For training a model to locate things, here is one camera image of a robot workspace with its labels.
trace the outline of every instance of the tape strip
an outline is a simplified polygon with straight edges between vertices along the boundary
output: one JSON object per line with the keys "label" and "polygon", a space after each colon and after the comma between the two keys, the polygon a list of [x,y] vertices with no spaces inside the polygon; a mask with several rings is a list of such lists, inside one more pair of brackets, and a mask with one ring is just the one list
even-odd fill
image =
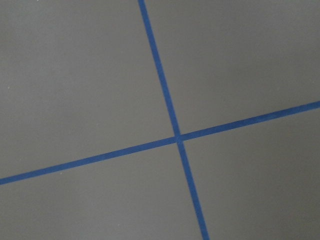
{"label": "tape strip", "polygon": [[155,40],[153,31],[152,31],[152,27],[151,27],[151,23],[150,23],[150,20],[149,20],[146,4],[145,4],[144,0],[138,0],[138,3],[139,3],[142,19],[143,19],[143,22],[144,22],[145,31],[146,31],[146,34],[147,34],[147,37],[148,37],[148,40],[149,40],[149,44],[150,44],[150,48],[151,48],[154,64],[155,64],[155,67],[156,67],[156,70],[157,70],[157,73],[158,73],[158,77],[159,77],[159,80],[160,80],[162,93],[163,93],[163,96],[164,96],[164,99],[165,99],[165,103],[166,103],[166,108],[168,110],[169,117],[170,117],[170,120],[171,120],[174,136],[175,136],[177,147],[178,147],[179,154],[180,154],[180,157],[181,157],[185,178],[186,178],[186,181],[187,181],[187,184],[188,184],[188,187],[189,187],[189,191],[190,191],[190,195],[191,195],[191,198],[192,198],[193,207],[194,207],[194,210],[195,210],[195,213],[196,213],[198,224],[199,224],[199,227],[200,227],[201,235],[202,235],[203,240],[209,240],[210,238],[209,238],[209,234],[208,234],[208,231],[207,231],[205,218],[203,216],[203,212],[202,212],[202,209],[201,209],[201,204],[200,204],[200,201],[199,201],[199,198],[198,198],[197,189],[196,189],[196,185],[195,185],[195,182],[194,182],[194,179],[193,179],[193,176],[192,176],[192,171],[191,171],[191,168],[190,168],[190,165],[189,165],[189,161],[188,161],[187,153],[186,153],[186,150],[185,150],[184,142],[181,139],[177,116],[176,116],[174,105],[172,103],[172,99],[171,99],[171,96],[170,96],[170,91],[169,91],[169,88],[168,88],[165,72],[163,70],[161,59],[160,59],[159,52],[158,52],[158,49],[157,49],[156,40]]}

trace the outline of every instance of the gray surface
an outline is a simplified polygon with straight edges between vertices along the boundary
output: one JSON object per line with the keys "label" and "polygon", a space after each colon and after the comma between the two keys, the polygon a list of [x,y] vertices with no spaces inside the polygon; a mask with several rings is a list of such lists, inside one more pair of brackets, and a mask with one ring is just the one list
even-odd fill
{"label": "gray surface", "polygon": [[212,240],[320,239],[320,110],[185,142]]}
{"label": "gray surface", "polygon": [[0,188],[2,240],[200,240],[175,145]]}
{"label": "gray surface", "polygon": [[0,178],[171,137],[137,1],[0,3]]}
{"label": "gray surface", "polygon": [[319,1],[146,4],[183,133],[319,100]]}

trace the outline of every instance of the concrete floor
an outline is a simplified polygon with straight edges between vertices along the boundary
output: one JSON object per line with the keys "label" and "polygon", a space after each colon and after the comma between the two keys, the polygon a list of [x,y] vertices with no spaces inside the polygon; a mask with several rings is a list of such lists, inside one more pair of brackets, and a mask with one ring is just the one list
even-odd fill
{"label": "concrete floor", "polygon": [[320,239],[319,12],[1,1],[1,239]]}

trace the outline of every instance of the blue tape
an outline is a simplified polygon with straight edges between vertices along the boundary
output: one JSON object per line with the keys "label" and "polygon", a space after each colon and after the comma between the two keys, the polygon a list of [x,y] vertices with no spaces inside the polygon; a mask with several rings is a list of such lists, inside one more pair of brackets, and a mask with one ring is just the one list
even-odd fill
{"label": "blue tape", "polygon": [[228,131],[231,129],[237,129],[237,128],[245,127],[252,124],[258,124],[258,123],[266,122],[273,119],[283,118],[289,115],[303,113],[303,112],[318,109],[318,108],[320,108],[320,101],[315,101],[305,105],[295,106],[288,109],[263,114],[260,116],[254,116],[247,119],[234,121],[234,122],[222,124],[219,126],[213,126],[206,129],[182,134],[181,139],[182,141],[195,139],[195,138],[203,137],[206,135],[216,134],[216,133]]}
{"label": "blue tape", "polygon": [[[239,120],[239,121],[234,121],[234,122],[219,125],[219,126],[209,127],[206,129],[182,134],[179,137],[180,138],[179,142],[187,141],[190,139],[196,139],[196,138],[200,138],[203,136],[216,134],[216,133],[220,133],[220,132],[224,132],[224,131],[228,131],[228,130],[232,130],[232,129],[237,129],[237,128],[245,127],[248,125],[258,124],[258,123],[270,121],[273,119],[283,118],[283,117],[286,117],[289,115],[299,114],[299,113],[303,113],[306,111],[315,110],[315,109],[319,109],[319,108],[320,108],[320,101],[311,102],[311,103],[301,105],[301,106],[295,106],[292,108],[288,108],[288,109],[284,109],[284,110],[280,110],[280,111],[275,111],[275,112],[267,113],[267,114],[260,115],[260,116],[255,116],[255,117],[251,117],[251,118],[247,118],[247,119],[243,119],[243,120]],[[4,177],[4,178],[0,179],[0,185],[12,183],[12,182],[16,182],[16,181],[20,181],[20,180],[24,180],[24,179],[34,178],[37,176],[50,174],[50,173],[54,173],[54,172],[58,172],[58,171],[63,171],[66,169],[76,168],[79,166],[83,166],[83,165],[87,165],[87,164],[91,164],[91,163],[95,163],[95,162],[100,162],[100,161],[104,161],[104,160],[108,160],[108,159],[112,159],[112,158],[117,158],[117,157],[121,157],[124,155],[138,153],[138,152],[142,152],[145,150],[174,144],[176,142],[177,142],[176,137],[169,137],[169,138],[165,138],[165,139],[161,139],[161,140],[157,140],[157,141],[153,141],[153,142],[148,142],[148,143],[144,143],[144,144],[140,144],[140,145],[136,145],[136,146],[104,153],[104,154],[97,155],[97,156],[91,156],[91,157],[87,157],[87,158],[76,160],[76,161],[71,161],[71,162],[67,162],[67,163],[63,163],[63,164],[59,164],[59,165],[55,165],[55,166],[46,167],[43,169],[38,169],[38,170],[30,171],[30,172],[21,173],[21,174],[14,175],[14,176],[8,176],[8,177]],[[183,153],[183,152],[185,152],[185,151],[181,151],[181,152],[182,152],[182,154],[180,153],[180,155],[182,155],[182,158],[184,159],[185,153]]]}
{"label": "blue tape", "polygon": [[155,40],[153,31],[152,31],[152,27],[151,27],[151,24],[150,24],[150,20],[149,20],[146,4],[145,4],[144,0],[138,0],[138,2],[139,2],[139,6],[140,6],[142,19],[143,19],[143,22],[144,22],[146,35],[147,35],[148,40],[149,40],[149,44],[150,44],[150,48],[151,48],[154,64],[155,64],[155,67],[156,67],[156,71],[158,73],[158,77],[159,77],[159,80],[160,80],[162,92],[163,92],[163,95],[164,95],[166,108],[168,110],[169,117],[170,117],[170,120],[171,120],[173,132],[174,132],[175,136],[179,136],[180,135],[180,130],[179,130],[177,117],[176,117],[175,110],[174,110],[174,105],[172,103],[172,99],[171,99],[171,96],[170,96],[170,92],[169,92],[169,88],[168,88],[165,72],[164,72],[164,69],[162,67],[162,63],[161,63],[161,60],[160,60],[159,52],[158,52],[157,45],[156,45],[156,40]]}
{"label": "blue tape", "polygon": [[0,179],[0,185],[17,182],[24,179],[30,179],[30,178],[38,177],[45,174],[51,174],[51,173],[63,171],[66,169],[72,169],[72,168],[80,167],[83,165],[92,164],[92,163],[96,163],[96,162],[100,162],[108,159],[113,159],[116,157],[121,157],[121,156],[129,155],[129,154],[133,154],[133,153],[137,153],[137,152],[141,152],[149,149],[154,149],[154,148],[158,148],[158,147],[162,147],[162,146],[170,145],[174,143],[176,143],[176,138],[169,137],[169,138],[165,138],[165,139],[161,139],[153,142],[131,146],[121,150],[111,151],[108,153],[91,156],[91,157],[87,157],[87,158],[76,160],[76,161],[70,161],[67,163],[50,166],[50,167],[46,167],[46,168],[42,168],[34,171],[29,171],[29,172],[21,173],[14,176],[4,177]]}
{"label": "blue tape", "polygon": [[169,92],[169,88],[168,88],[168,84],[167,84],[167,80],[166,80],[166,76],[162,67],[162,63],[161,63],[161,59],[159,56],[159,52],[157,49],[157,45],[156,45],[156,40],[152,31],[152,27],[151,27],[151,23],[149,20],[149,16],[148,16],[148,11],[146,8],[146,4],[144,0],[138,0],[139,6],[140,6],[140,11],[141,11],[141,15],[142,15],[142,19],[144,22],[144,27],[145,27],[145,31],[149,40],[149,44],[150,44],[150,48],[151,48],[151,52],[152,52],[152,56],[153,56],[153,60],[154,60],[154,64],[158,73],[158,77],[160,80],[160,84],[162,87],[162,92],[163,92],[163,96],[165,99],[165,104],[166,104],[166,108],[168,110],[169,113],[169,117],[171,120],[171,124],[172,124],[172,128],[173,128],[173,132],[174,132],[174,136],[176,139],[176,143],[177,143],[177,147],[179,150],[179,154],[181,157],[181,161],[182,161],[182,166],[183,166],[183,170],[184,170],[184,174],[185,174],[185,178],[189,187],[189,191],[190,191],[190,195],[192,198],[192,202],[193,202],[193,207],[196,213],[196,217],[198,220],[198,224],[200,227],[200,231],[201,231],[201,235],[203,240],[209,240],[209,234],[208,234],[208,230],[207,230],[207,226],[206,226],[206,222],[205,222],[205,218],[203,216],[203,212],[201,209],[201,204],[198,198],[198,193],[197,193],[197,189],[196,189],[196,185],[194,182],[194,178],[192,176],[192,171],[189,165],[189,161],[188,161],[188,157],[187,157],[187,153],[185,150],[185,146],[184,146],[184,142],[181,139],[181,135],[180,135],[180,129],[179,129],[179,124],[178,124],[178,120],[177,120],[177,116],[175,113],[175,109],[174,109],[174,105],[170,96],[170,92]]}

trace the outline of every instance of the blue painter's tape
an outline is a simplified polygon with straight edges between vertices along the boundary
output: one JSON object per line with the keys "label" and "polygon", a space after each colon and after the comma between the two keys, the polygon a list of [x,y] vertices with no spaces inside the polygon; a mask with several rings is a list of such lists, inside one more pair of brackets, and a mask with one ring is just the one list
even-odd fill
{"label": "blue painter's tape", "polygon": [[195,181],[194,181],[194,178],[192,176],[191,168],[190,168],[190,165],[189,165],[189,161],[188,161],[185,145],[184,145],[183,141],[178,141],[177,145],[178,145],[178,150],[179,150],[181,161],[182,161],[182,166],[183,166],[183,169],[184,169],[185,178],[186,178],[186,181],[188,183],[189,191],[190,191],[190,194],[191,194],[193,207],[194,207],[195,214],[196,214],[196,217],[197,217],[197,220],[198,220],[198,224],[199,224],[199,227],[200,227],[200,232],[201,232],[201,235],[202,235],[202,239],[203,240],[210,240],[209,233],[208,233],[208,230],[207,230],[206,221],[205,221],[205,217],[203,215],[201,204],[200,204],[200,200],[199,200],[199,197],[198,197]]}
{"label": "blue painter's tape", "polygon": [[151,48],[154,64],[155,64],[156,71],[158,73],[158,77],[159,77],[159,80],[160,80],[160,84],[161,84],[162,92],[163,92],[163,95],[164,95],[166,108],[168,110],[169,117],[170,117],[170,120],[171,120],[173,132],[174,132],[175,136],[179,136],[180,135],[180,129],[179,129],[178,121],[177,121],[177,116],[175,114],[174,105],[172,103],[172,99],[171,99],[171,96],[170,96],[170,92],[169,92],[169,88],[168,88],[165,72],[164,72],[164,69],[162,67],[161,59],[160,59],[159,52],[158,52],[158,49],[157,49],[156,40],[155,40],[155,37],[154,37],[154,33],[152,31],[152,27],[151,27],[151,23],[150,23],[150,20],[149,20],[146,4],[145,4],[144,0],[139,0],[138,3],[139,3],[139,6],[140,6],[140,11],[141,11],[141,15],[142,15],[142,19],[143,19],[146,35],[147,35],[148,40],[149,40],[149,44],[150,44],[150,48]]}
{"label": "blue painter's tape", "polygon": [[129,154],[133,154],[133,153],[137,153],[137,152],[141,152],[149,149],[154,149],[154,148],[158,148],[158,147],[162,147],[162,146],[170,145],[174,143],[176,143],[176,138],[169,137],[169,138],[161,139],[158,141],[131,146],[128,148],[111,151],[111,152],[104,153],[97,156],[91,156],[91,157],[87,157],[87,158],[76,160],[76,161],[70,161],[70,162],[55,165],[55,166],[50,166],[50,167],[46,167],[46,168],[42,168],[42,169],[30,171],[30,172],[21,173],[14,176],[4,177],[0,179],[0,185],[17,182],[24,179],[30,179],[30,178],[34,178],[34,177],[45,175],[45,174],[51,174],[51,173],[63,171],[66,169],[72,169],[72,168],[80,167],[83,165],[92,164],[92,163],[96,163],[96,162],[100,162],[108,159],[113,159],[113,158],[121,157],[124,155],[129,155]]}
{"label": "blue painter's tape", "polygon": [[167,84],[167,80],[166,80],[166,76],[165,76],[165,72],[163,70],[162,67],[162,63],[161,63],[161,59],[159,56],[159,52],[157,49],[157,45],[156,45],[156,40],[152,31],[152,27],[151,27],[151,23],[149,20],[149,16],[148,16],[148,11],[146,8],[146,4],[144,0],[138,0],[139,6],[140,6],[140,11],[141,11],[141,15],[142,15],[142,19],[144,22],[144,27],[145,27],[145,31],[149,40],[149,44],[150,44],[150,48],[152,51],[152,56],[153,56],[153,60],[154,60],[154,64],[158,73],[158,77],[160,80],[160,84],[162,87],[162,92],[163,92],[163,96],[165,99],[165,104],[169,113],[169,117],[171,120],[171,124],[172,124],[172,128],[173,128],[173,132],[174,132],[174,136],[176,139],[176,143],[177,143],[177,147],[180,153],[180,157],[181,157],[181,161],[182,161],[182,165],[183,165],[183,170],[184,170],[184,174],[186,177],[186,181],[188,183],[188,187],[189,187],[189,191],[190,191],[190,195],[192,198],[192,202],[193,202],[193,206],[194,206],[194,210],[196,213],[196,217],[198,220],[198,224],[200,227],[200,231],[201,231],[201,235],[203,240],[209,240],[209,234],[207,231],[207,226],[206,226],[206,222],[202,213],[202,209],[201,209],[201,205],[200,205],[200,201],[198,198],[198,194],[197,194],[197,190],[196,190],[196,186],[195,186],[195,182],[192,176],[192,171],[189,165],[189,161],[188,161],[188,157],[186,154],[186,150],[185,150],[185,146],[184,146],[184,142],[182,141],[182,139],[180,138],[180,129],[179,129],[179,124],[178,124],[178,120],[177,120],[177,116],[175,113],[175,109],[174,109],[174,105],[172,103],[172,99],[170,96],[170,92],[169,92],[169,88],[168,88],[168,84]]}
{"label": "blue painter's tape", "polygon": [[260,116],[254,116],[247,119],[234,121],[234,122],[222,124],[219,126],[213,126],[206,129],[182,134],[181,139],[183,141],[195,139],[195,138],[203,137],[206,135],[216,134],[216,133],[228,131],[231,129],[237,129],[237,128],[245,127],[252,124],[258,124],[258,123],[266,122],[273,119],[283,118],[289,115],[303,113],[303,112],[318,109],[318,108],[320,108],[320,101],[315,101],[305,105],[295,106],[288,109],[263,114]]}

